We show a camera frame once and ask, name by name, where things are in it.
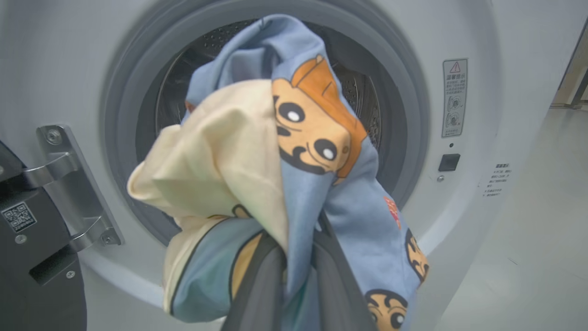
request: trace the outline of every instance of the washing machine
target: washing machine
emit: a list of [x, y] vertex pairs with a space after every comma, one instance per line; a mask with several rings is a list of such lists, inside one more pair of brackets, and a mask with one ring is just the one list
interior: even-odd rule
[[585, 0], [5, 0], [7, 311], [85, 327], [80, 262], [161, 306], [163, 257], [179, 229], [132, 200], [126, 181], [159, 130], [182, 118], [191, 73], [273, 13], [325, 41], [379, 152], [377, 177], [431, 264], [412, 329], [434, 328], [523, 171]]

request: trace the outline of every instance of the door hinge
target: door hinge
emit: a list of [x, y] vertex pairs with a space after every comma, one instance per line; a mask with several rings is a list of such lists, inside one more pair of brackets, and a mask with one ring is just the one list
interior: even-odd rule
[[36, 131], [45, 165], [28, 168], [23, 177], [29, 188], [44, 187], [66, 224], [75, 230], [69, 245], [75, 251], [96, 241], [122, 244], [116, 224], [83, 158], [73, 132], [65, 125], [47, 125]]

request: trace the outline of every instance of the qr code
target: qr code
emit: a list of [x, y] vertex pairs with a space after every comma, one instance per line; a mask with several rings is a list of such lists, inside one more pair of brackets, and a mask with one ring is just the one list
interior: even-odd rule
[[16, 233], [36, 223], [31, 210], [24, 202], [2, 210], [2, 215]]

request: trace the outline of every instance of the screw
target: screw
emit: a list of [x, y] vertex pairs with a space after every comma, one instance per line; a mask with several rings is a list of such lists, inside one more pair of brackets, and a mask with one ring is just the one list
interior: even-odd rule
[[26, 236], [24, 234], [19, 234], [18, 236], [14, 237], [14, 242], [21, 245], [26, 242]]
[[61, 133], [56, 129], [47, 131], [47, 141], [52, 145], [59, 145], [62, 141]]

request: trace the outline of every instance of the clothing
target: clothing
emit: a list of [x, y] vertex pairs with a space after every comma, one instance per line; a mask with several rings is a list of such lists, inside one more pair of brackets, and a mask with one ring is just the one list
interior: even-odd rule
[[[260, 79], [259, 86], [248, 85]], [[244, 101], [227, 92], [231, 88]], [[258, 104], [263, 111], [252, 109]], [[265, 229], [288, 260], [282, 330], [319, 330], [310, 254], [324, 210], [380, 331], [407, 324], [407, 310], [429, 265], [376, 181], [377, 152], [341, 94], [321, 38], [287, 15], [260, 19], [194, 72], [186, 107], [192, 112], [183, 126], [164, 129], [161, 135], [170, 131], [172, 138], [160, 136], [129, 180], [131, 196], [171, 211], [183, 230], [166, 258], [166, 274], [173, 277], [165, 278], [177, 283], [166, 284], [168, 312], [187, 322], [227, 314]], [[202, 137], [208, 140], [195, 141]], [[230, 156], [244, 145], [255, 152]], [[159, 169], [166, 167], [167, 172]], [[142, 195], [143, 187], [150, 193]], [[166, 202], [155, 203], [151, 195], [165, 195]], [[206, 221], [215, 214], [223, 220]], [[256, 221], [244, 217], [248, 214]], [[181, 250], [174, 246], [178, 241], [185, 243]]]

